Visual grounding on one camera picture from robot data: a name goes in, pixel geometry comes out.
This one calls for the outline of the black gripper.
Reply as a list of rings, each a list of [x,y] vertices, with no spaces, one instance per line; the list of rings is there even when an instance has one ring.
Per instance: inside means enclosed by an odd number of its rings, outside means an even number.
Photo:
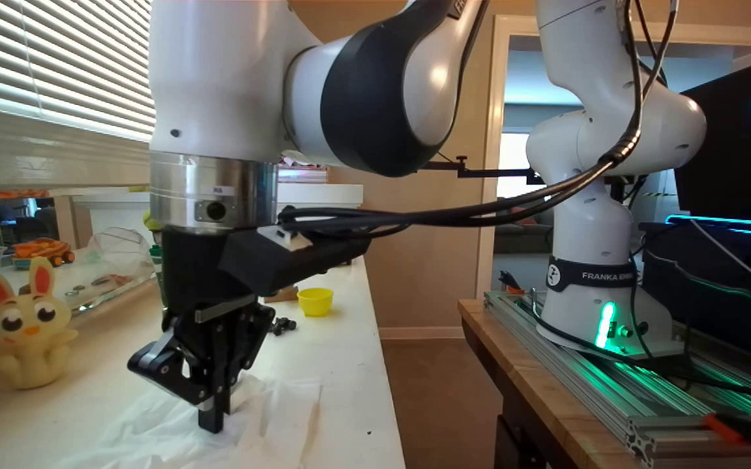
[[[127,360],[130,372],[204,403],[198,425],[209,433],[224,426],[229,391],[275,317],[258,295],[218,269],[226,235],[165,231],[165,337]]]

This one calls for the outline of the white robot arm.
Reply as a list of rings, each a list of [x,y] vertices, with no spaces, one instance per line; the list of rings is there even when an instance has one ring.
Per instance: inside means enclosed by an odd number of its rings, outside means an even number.
[[[148,27],[151,213],[161,226],[165,322],[130,370],[218,429],[237,374],[271,325],[269,295],[351,261],[405,215],[284,209],[275,165],[301,150],[384,178],[423,170],[457,122],[462,76],[487,0],[406,0],[344,38],[321,42],[288,0],[153,0]],[[703,111],[640,54],[630,0],[537,0],[542,59],[577,110],[526,141],[542,185],[432,210],[438,226],[552,219],[546,339],[619,360],[672,357],[670,313],[637,287],[619,175],[685,165]]]

